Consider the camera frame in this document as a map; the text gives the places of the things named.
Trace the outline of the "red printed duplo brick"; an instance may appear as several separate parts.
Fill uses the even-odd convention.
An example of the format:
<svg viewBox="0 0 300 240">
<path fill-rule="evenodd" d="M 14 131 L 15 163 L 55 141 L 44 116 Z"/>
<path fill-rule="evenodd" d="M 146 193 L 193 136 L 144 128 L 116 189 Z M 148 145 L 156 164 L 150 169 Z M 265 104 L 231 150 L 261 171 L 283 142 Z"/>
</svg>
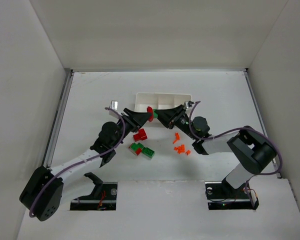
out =
<svg viewBox="0 0 300 240">
<path fill-rule="evenodd" d="M 139 147 L 139 148 L 137 148 L 137 149 L 135 150 L 134 153 L 135 153 L 136 156 L 139 156 L 142 152 L 143 152 L 143 149 Z"/>
</svg>

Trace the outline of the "red curved duplo brick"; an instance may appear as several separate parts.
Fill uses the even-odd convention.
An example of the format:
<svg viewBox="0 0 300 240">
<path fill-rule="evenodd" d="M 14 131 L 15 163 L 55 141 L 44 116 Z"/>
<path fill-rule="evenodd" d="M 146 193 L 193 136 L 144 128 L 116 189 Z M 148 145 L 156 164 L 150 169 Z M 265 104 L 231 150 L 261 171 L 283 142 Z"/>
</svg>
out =
<svg viewBox="0 0 300 240">
<path fill-rule="evenodd" d="M 148 106 L 146 110 L 150 114 L 148 121 L 151 123 L 154 120 L 154 110 L 151 106 Z"/>
</svg>

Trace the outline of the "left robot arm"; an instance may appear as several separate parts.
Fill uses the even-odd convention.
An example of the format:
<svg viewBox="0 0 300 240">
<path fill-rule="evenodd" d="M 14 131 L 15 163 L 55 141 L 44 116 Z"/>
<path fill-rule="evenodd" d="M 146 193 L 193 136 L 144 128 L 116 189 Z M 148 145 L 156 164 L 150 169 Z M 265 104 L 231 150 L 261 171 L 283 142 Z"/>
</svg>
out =
<svg viewBox="0 0 300 240">
<path fill-rule="evenodd" d="M 118 120 L 104 123 L 97 139 L 78 157 L 55 167 L 37 167 L 29 178 L 19 201 L 28 209 L 30 218 L 49 219 L 65 199 L 65 188 L 84 176 L 94 178 L 92 171 L 101 168 L 115 156 L 115 149 L 129 133 L 136 133 L 151 118 L 149 112 L 125 108 L 122 114 L 112 110 Z"/>
</svg>

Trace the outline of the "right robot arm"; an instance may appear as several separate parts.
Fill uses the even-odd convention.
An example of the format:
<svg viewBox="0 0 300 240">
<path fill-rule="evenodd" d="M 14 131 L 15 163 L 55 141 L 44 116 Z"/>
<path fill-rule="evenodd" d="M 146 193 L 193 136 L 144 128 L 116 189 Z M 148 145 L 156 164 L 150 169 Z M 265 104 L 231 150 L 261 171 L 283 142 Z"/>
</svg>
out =
<svg viewBox="0 0 300 240">
<path fill-rule="evenodd" d="M 192 147 L 198 154 L 232 153 L 236 156 L 239 164 L 220 184 L 227 197 L 242 190 L 252 177 L 261 175 L 265 167 L 279 156 L 277 147 L 265 135 L 250 126 L 211 135 L 206 118 L 187 114 L 183 105 L 157 109 L 154 113 L 166 128 L 177 127 L 193 139 Z"/>
</svg>

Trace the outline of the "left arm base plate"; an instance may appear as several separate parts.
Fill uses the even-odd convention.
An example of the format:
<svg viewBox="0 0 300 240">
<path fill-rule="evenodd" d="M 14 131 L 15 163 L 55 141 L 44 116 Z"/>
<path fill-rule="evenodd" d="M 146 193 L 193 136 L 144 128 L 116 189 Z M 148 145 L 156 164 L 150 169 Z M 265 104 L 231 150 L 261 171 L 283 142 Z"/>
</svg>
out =
<svg viewBox="0 0 300 240">
<path fill-rule="evenodd" d="M 115 211 L 117 208 L 118 183 L 104 182 L 89 195 L 80 196 L 70 202 L 70 211 Z"/>
</svg>

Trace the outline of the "red arched duplo brick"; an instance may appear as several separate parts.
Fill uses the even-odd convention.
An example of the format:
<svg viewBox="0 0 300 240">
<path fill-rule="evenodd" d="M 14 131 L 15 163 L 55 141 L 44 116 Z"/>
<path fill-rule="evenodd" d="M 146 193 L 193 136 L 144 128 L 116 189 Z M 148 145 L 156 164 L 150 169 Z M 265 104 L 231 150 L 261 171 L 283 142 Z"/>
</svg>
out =
<svg viewBox="0 0 300 240">
<path fill-rule="evenodd" d="M 138 131 L 138 140 L 139 141 L 144 141 L 144 140 L 146 140 L 147 138 L 148 138 L 148 136 L 147 136 L 147 133 L 146 133 L 146 131 L 145 131 L 145 129 L 144 128 L 141 128 L 139 131 Z"/>
</svg>

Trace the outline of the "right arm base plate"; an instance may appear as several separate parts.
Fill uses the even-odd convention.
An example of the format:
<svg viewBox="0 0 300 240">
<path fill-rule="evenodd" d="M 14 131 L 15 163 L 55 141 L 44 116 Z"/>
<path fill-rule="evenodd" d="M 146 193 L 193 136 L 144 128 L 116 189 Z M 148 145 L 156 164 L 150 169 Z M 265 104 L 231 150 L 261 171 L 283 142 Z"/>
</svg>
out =
<svg viewBox="0 0 300 240">
<path fill-rule="evenodd" d="M 243 184 L 239 189 L 226 186 L 221 181 L 205 182 L 205 195 L 209 210 L 253 210 L 259 205 L 256 191 Z"/>
</svg>

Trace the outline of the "small green duplo brick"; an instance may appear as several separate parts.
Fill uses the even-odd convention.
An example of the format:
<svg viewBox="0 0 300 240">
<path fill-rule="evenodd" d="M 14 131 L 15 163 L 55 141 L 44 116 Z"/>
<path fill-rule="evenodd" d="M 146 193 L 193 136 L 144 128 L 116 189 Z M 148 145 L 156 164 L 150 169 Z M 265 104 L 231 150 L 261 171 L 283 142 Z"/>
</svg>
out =
<svg viewBox="0 0 300 240">
<path fill-rule="evenodd" d="M 153 117 L 154 117 L 155 119 L 158 118 L 158 114 L 156 113 L 156 109 L 155 109 L 155 108 L 153 109 Z"/>
</svg>

